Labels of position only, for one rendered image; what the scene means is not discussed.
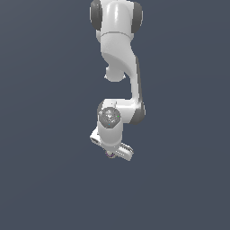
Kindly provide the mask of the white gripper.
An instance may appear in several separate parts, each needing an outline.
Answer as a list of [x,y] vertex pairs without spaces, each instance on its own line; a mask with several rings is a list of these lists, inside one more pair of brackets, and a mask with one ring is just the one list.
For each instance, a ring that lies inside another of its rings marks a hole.
[[121,157],[127,161],[130,161],[132,158],[132,155],[134,154],[133,149],[130,146],[125,145],[123,143],[120,144],[120,147],[117,150],[113,150],[112,152],[107,151],[102,146],[102,142],[101,142],[101,138],[100,138],[100,135],[98,132],[98,128],[95,128],[95,130],[92,132],[92,134],[90,135],[90,139],[94,144],[96,144],[97,146],[100,146],[105,151],[105,154],[110,159],[113,159],[115,157]]

